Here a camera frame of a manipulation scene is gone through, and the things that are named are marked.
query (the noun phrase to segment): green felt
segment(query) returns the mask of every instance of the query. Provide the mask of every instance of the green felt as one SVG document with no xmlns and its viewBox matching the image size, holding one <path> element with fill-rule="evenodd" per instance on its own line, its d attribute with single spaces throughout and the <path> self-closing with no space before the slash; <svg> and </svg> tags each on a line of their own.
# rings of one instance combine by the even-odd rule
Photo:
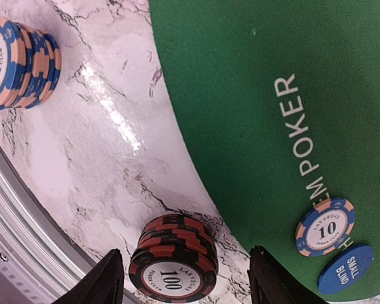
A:
<svg viewBox="0 0 380 304">
<path fill-rule="evenodd" d="M 250 250 L 264 245 L 306 287 L 340 250 L 307 258 L 295 229 L 323 177 L 356 209 L 354 244 L 375 252 L 368 273 L 329 301 L 380 294 L 380 1 L 151 0 L 156 46 L 187 148 L 225 222 Z M 274 82 L 298 92 L 277 97 Z M 303 111 L 283 117 L 279 104 Z M 285 123 L 295 124 L 293 133 Z M 298 158 L 293 145 L 313 142 Z M 308 144 L 298 146 L 297 153 Z M 299 164 L 320 167 L 301 176 Z"/>
</svg>

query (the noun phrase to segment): poker chip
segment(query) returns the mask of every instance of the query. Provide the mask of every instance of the poker chip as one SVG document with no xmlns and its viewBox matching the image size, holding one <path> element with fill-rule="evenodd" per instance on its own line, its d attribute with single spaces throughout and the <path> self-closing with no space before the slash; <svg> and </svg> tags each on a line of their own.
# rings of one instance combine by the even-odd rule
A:
<svg viewBox="0 0 380 304">
<path fill-rule="evenodd" d="M 340 293 L 358 282 L 368 271 L 374 250 L 368 245 L 352 246 L 336 256 L 321 272 L 319 291 L 324 295 Z"/>
<path fill-rule="evenodd" d="M 215 287 L 218 271 L 212 233 L 203 223 L 183 215 L 150 221 L 129 265 L 133 285 L 165 303 L 189 303 L 206 297 Z"/>
<path fill-rule="evenodd" d="M 335 250 L 355 225 L 355 209 L 344 198 L 329 198 L 316 204 L 298 224 L 296 245 L 306 257 L 318 257 Z"/>
<path fill-rule="evenodd" d="M 61 53 L 53 36 L 0 17 L 0 110 L 31 108 L 59 81 Z"/>
</svg>

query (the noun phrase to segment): white marble table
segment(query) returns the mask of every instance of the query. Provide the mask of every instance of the white marble table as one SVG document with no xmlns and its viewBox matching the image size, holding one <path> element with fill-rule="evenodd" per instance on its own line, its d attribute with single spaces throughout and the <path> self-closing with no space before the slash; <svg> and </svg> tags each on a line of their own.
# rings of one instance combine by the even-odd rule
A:
<svg viewBox="0 0 380 304">
<path fill-rule="evenodd" d="M 220 272 L 200 303 L 251 303 L 248 255 L 206 193 L 177 127 L 148 0 L 5 0 L 0 15 L 61 45 L 53 97 L 35 109 L 0 112 L 0 145 L 70 239 L 95 260 L 120 248 L 126 269 L 152 218 L 203 219 L 215 233 Z M 146 300 L 129 279 L 125 287 Z"/>
</svg>

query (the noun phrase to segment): stack of poker chips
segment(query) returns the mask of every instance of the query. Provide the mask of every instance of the stack of poker chips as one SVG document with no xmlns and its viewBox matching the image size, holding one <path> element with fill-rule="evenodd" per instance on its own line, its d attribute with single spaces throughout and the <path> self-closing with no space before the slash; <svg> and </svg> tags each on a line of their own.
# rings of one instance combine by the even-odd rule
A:
<svg viewBox="0 0 380 304">
<path fill-rule="evenodd" d="M 219 263 L 211 232 L 198 220 L 164 215 L 142 230 L 129 277 L 144 295 L 165 303 L 189 303 L 211 293 Z"/>
<path fill-rule="evenodd" d="M 61 51 L 53 36 L 0 17 L 0 110 L 44 103 L 60 72 Z"/>
</svg>

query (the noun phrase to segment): blue and orange poker chip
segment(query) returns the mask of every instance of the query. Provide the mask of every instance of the blue and orange poker chip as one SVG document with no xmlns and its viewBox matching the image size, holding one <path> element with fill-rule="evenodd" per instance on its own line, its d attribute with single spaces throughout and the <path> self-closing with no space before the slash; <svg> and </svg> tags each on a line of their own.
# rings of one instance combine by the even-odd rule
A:
<svg viewBox="0 0 380 304">
<path fill-rule="evenodd" d="M 219 263 L 212 233 L 184 215 L 164 215 L 142 231 L 129 277 L 144 295 L 166 303 L 198 301 L 211 293 Z"/>
<path fill-rule="evenodd" d="M 298 224 L 296 245 L 306 257 L 334 251 L 355 225 L 355 208 L 344 198 L 329 198 L 316 204 Z"/>
<path fill-rule="evenodd" d="M 51 35 L 0 17 L 0 110 L 48 100 L 60 69 L 60 48 Z"/>
</svg>

